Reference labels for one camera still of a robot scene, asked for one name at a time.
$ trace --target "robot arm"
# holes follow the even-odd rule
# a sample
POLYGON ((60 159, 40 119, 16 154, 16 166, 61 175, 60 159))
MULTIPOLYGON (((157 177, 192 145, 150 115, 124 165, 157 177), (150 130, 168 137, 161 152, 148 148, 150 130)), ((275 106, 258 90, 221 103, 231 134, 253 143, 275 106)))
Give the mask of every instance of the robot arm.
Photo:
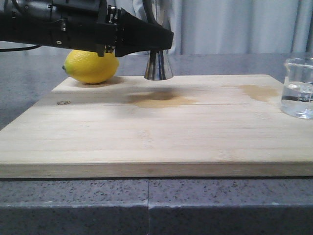
POLYGON ((0 40, 121 57, 170 49, 173 32, 106 0, 0 0, 0 40))

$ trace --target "bamboo cutting board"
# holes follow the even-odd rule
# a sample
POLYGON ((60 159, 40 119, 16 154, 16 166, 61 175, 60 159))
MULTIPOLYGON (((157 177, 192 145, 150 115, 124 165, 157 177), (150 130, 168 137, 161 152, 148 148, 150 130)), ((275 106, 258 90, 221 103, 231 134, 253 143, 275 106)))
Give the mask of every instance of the bamboo cutting board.
POLYGON ((0 177, 312 176, 268 75, 66 79, 0 131, 0 177))

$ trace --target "glass beaker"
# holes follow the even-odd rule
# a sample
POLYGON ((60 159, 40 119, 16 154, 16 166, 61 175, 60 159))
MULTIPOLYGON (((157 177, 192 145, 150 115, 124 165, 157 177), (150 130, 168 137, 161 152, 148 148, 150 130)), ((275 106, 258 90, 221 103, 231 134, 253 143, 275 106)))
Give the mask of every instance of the glass beaker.
POLYGON ((285 61, 285 78, 281 110, 293 117, 313 118, 313 58, 285 61))

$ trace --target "yellow lemon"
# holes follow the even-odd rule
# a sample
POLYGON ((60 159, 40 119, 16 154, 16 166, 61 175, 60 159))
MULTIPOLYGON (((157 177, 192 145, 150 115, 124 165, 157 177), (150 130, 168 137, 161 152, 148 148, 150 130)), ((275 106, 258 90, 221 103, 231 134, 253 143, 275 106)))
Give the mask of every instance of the yellow lemon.
POLYGON ((62 68, 78 81, 96 84, 113 77, 118 66, 119 61, 113 53, 99 57, 95 52, 72 50, 62 68))

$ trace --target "stainless steel cone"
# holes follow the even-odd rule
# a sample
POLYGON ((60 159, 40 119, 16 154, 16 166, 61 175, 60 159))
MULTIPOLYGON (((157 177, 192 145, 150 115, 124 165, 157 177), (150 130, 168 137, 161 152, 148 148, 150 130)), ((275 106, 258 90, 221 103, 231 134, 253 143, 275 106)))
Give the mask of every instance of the stainless steel cone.
POLYGON ((150 51, 145 72, 145 78, 152 81, 162 81, 173 77, 166 50, 150 51))

